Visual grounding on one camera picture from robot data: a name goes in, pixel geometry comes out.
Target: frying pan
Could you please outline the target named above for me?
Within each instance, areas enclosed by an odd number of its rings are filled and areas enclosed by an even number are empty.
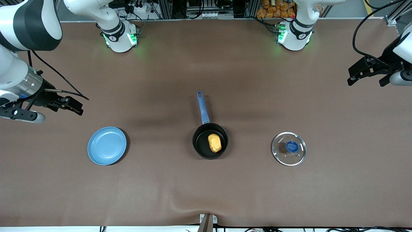
[[[196,152],[205,159],[219,158],[225,152],[229,138],[227,137],[227,133],[223,127],[210,122],[203,93],[201,91],[197,92],[197,101],[199,103],[202,125],[199,126],[193,134],[193,147]],[[208,136],[211,134],[216,134],[219,136],[220,143],[222,145],[222,149],[216,153],[214,153],[209,147]]]

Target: blue plate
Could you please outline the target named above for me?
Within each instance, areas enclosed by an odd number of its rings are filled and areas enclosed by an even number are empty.
[[[108,126],[96,131],[87,145],[91,161],[98,165],[116,163],[126,151],[127,141],[123,131]]]

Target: brown table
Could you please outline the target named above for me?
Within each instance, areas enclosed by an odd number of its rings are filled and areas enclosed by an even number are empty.
[[[90,101],[83,116],[37,109],[42,125],[0,120],[0,225],[177,225],[210,212],[227,226],[412,226],[412,89],[347,86],[358,22],[319,21],[299,52],[255,21],[148,22],[124,54],[92,23],[63,24],[60,46],[39,54]],[[369,20],[357,44],[380,55],[395,37]],[[217,160],[192,148],[198,90],[230,136]],[[130,140],[113,166],[87,156],[105,126]],[[307,144],[298,166],[270,152],[284,131]]]

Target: pan handle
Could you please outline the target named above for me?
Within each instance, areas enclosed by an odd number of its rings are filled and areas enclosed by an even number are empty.
[[[197,101],[199,102],[200,116],[202,117],[202,124],[210,122],[209,115],[207,114],[205,99],[203,98],[202,91],[197,92]]]

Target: lid knob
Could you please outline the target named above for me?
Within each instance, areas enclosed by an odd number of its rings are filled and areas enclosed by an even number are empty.
[[[286,143],[286,150],[287,150],[288,152],[295,153],[295,152],[297,152],[297,151],[299,150],[299,146],[298,146],[298,144],[297,144],[296,142],[294,142],[294,141],[288,141],[288,142]]]

